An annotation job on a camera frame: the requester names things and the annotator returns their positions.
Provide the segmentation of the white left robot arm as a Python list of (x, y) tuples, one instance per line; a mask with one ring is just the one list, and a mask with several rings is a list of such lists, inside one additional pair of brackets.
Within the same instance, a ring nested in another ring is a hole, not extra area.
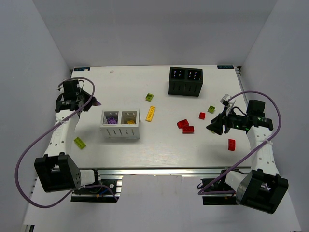
[(75, 128), (80, 119), (77, 112), (87, 101), (90, 101), (84, 111), (88, 111), (96, 101), (85, 92), (79, 80), (67, 80), (60, 85), (60, 95), (56, 100), (55, 125), (50, 143), (41, 158), (36, 158), (34, 167), (45, 192), (78, 189), (97, 182), (96, 171), (80, 170), (70, 157), (74, 141)]

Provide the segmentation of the purple sloped lego brick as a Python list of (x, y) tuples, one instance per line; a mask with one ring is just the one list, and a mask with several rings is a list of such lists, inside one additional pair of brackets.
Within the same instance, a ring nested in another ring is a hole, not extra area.
[(107, 117), (107, 124), (113, 124), (113, 125), (118, 124), (118, 117), (113, 116)]

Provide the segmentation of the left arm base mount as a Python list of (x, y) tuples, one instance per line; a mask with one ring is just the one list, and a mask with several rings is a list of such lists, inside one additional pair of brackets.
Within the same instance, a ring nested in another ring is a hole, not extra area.
[(100, 174), (94, 188), (81, 188), (74, 191), (70, 201), (73, 203), (116, 203), (121, 194), (123, 176)]

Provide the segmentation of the yellow long lego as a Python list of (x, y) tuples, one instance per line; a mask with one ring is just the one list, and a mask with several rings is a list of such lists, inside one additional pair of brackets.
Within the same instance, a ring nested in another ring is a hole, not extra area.
[(156, 108), (154, 106), (150, 106), (145, 121), (151, 122), (153, 120), (155, 110), (156, 110)]

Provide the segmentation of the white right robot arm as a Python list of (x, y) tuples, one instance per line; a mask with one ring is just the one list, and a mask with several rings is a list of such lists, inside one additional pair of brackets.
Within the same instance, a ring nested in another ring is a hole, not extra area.
[(265, 103), (250, 100), (244, 115), (224, 110), (209, 125), (178, 127), (176, 114), (159, 111), (142, 124), (134, 139), (128, 125), (107, 125), (103, 119), (77, 131), (86, 147), (77, 149), (81, 168), (202, 169), (220, 168), (214, 179), (197, 189), (203, 198), (232, 195), (237, 204), (273, 214), (288, 189), (274, 162), (272, 121)]

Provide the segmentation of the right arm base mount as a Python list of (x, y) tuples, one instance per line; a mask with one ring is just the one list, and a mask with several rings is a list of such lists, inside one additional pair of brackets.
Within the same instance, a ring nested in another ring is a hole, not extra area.
[(205, 205), (245, 205), (250, 176), (239, 169), (223, 169), (215, 179), (201, 180), (198, 195)]

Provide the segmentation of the purple orange lego piece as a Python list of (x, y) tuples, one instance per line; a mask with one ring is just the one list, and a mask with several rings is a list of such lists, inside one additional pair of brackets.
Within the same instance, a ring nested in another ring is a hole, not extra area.
[(101, 106), (101, 103), (95, 97), (93, 97), (92, 100), (93, 100), (92, 101), (93, 106)]

